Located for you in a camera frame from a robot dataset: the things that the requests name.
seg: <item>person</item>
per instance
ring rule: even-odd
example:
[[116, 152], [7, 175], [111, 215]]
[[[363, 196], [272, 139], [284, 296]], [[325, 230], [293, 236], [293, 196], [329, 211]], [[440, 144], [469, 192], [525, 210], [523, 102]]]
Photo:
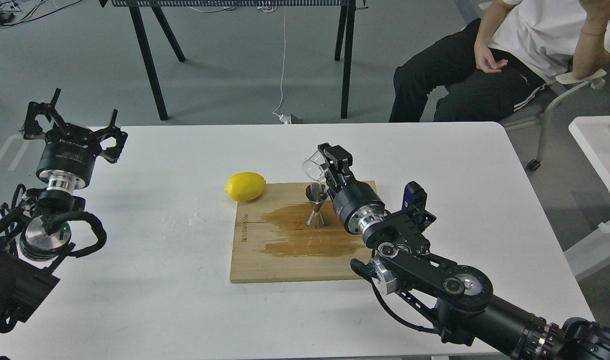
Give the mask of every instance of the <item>person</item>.
[[421, 119], [438, 86], [433, 120], [501, 121], [567, 73], [593, 75], [610, 62], [610, 0], [495, 0], [463, 30], [394, 73], [390, 123]]

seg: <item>brown liquid stain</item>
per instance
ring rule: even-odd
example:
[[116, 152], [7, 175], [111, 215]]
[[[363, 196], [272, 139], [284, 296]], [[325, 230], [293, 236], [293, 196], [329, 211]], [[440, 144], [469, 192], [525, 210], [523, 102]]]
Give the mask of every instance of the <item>brown liquid stain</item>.
[[320, 210], [325, 226], [310, 228], [307, 220], [312, 213], [309, 202], [276, 209], [261, 216], [265, 223], [276, 226], [277, 239], [265, 244], [261, 253], [281, 258], [291, 256], [316, 256], [334, 258], [356, 253], [364, 244], [356, 241], [360, 235], [348, 234], [334, 213], [331, 202]]

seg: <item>white t-shirt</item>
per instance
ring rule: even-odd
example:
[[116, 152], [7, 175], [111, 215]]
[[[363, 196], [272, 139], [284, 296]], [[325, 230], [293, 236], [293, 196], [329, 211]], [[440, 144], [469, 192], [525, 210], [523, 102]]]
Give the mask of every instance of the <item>white t-shirt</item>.
[[[503, 1], [517, 6], [509, 11], [488, 47], [511, 53], [551, 84], [556, 75], [568, 71], [586, 11], [579, 0]], [[610, 21], [604, 44], [610, 54]]]

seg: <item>lemon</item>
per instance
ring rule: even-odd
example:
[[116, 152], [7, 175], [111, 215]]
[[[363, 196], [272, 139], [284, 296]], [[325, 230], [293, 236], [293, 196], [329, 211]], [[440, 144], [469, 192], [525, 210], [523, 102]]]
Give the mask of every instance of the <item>lemon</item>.
[[239, 172], [227, 180], [225, 193], [234, 201], [250, 201], [265, 190], [265, 179], [255, 172]]

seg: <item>chair wheel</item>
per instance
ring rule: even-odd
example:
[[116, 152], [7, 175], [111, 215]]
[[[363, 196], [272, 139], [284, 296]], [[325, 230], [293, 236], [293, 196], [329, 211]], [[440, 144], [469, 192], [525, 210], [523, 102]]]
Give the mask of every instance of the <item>chair wheel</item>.
[[525, 168], [529, 171], [536, 171], [536, 169], [539, 167], [541, 167], [541, 162], [536, 159], [532, 159], [530, 162], [527, 162], [527, 166], [525, 166]]

